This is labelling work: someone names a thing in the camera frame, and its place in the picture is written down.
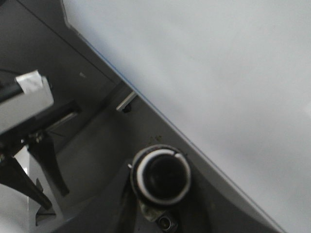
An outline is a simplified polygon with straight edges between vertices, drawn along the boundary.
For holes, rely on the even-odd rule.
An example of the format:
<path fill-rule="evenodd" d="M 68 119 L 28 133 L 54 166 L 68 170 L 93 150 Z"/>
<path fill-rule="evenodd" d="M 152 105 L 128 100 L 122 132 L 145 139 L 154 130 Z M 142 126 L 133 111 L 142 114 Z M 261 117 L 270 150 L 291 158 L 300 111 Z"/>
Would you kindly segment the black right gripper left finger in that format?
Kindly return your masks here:
<path fill-rule="evenodd" d="M 56 233 L 132 233 L 137 199 L 131 188 L 104 192 L 80 214 L 55 230 Z"/>

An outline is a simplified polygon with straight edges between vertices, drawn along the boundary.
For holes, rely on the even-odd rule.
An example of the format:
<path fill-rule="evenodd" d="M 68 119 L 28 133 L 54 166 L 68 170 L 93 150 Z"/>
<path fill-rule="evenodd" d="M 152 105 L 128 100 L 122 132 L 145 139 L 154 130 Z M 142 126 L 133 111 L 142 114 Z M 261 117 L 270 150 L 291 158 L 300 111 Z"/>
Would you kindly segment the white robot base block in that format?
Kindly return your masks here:
<path fill-rule="evenodd" d="M 4 133 L 18 124 L 41 113 L 54 103 L 46 77 L 37 70 L 15 77 L 15 83 L 0 91 L 19 87 L 20 93 L 0 101 L 0 132 Z"/>

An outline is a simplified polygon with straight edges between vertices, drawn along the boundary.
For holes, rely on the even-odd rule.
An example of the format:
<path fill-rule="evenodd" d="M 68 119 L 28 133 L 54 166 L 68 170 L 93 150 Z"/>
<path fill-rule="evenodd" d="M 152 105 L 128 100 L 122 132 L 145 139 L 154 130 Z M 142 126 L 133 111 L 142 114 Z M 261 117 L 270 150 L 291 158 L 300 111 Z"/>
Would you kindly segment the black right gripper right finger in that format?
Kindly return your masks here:
<path fill-rule="evenodd" d="M 191 187 L 172 211 L 178 233 L 282 233 L 283 230 L 257 219 L 228 200 L 212 185 L 190 158 Z"/>

